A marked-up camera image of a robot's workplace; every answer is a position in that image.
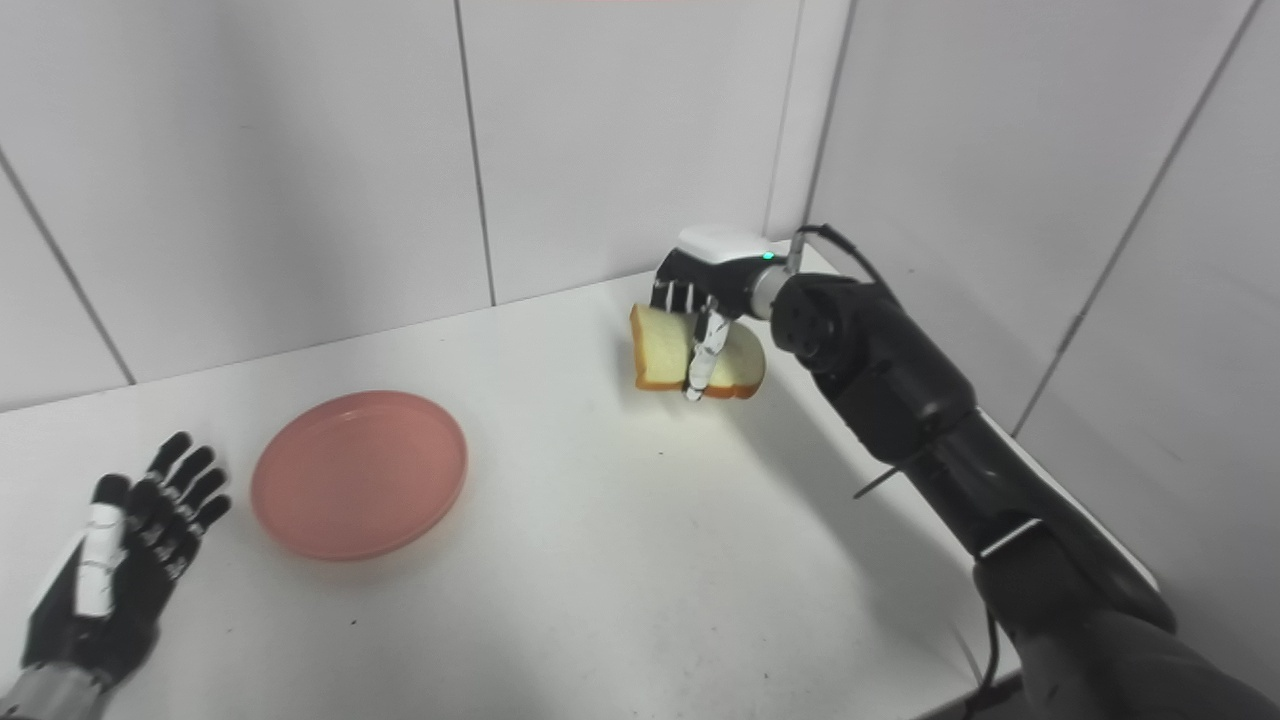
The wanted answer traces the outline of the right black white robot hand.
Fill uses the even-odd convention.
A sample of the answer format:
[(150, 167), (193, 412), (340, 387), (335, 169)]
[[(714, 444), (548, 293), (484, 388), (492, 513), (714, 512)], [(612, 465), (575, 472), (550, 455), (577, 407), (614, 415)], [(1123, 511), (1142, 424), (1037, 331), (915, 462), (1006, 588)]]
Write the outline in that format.
[(650, 306), (694, 315), (687, 400), (707, 393), (737, 319), (771, 319), (783, 283), (801, 269), (804, 247), (801, 236), (781, 251), (763, 236), (728, 225), (692, 225), (678, 233), (655, 270)]

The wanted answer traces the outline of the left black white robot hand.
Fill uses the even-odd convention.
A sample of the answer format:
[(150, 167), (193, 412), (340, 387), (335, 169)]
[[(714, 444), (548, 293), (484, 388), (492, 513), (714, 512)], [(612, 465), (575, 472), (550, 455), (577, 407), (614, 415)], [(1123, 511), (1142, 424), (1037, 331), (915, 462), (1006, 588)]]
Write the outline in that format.
[(138, 480), (97, 480), (79, 539), (29, 616), (22, 671), (72, 671), (110, 691), (142, 666), (180, 578), (230, 510), (215, 460), (179, 430)]

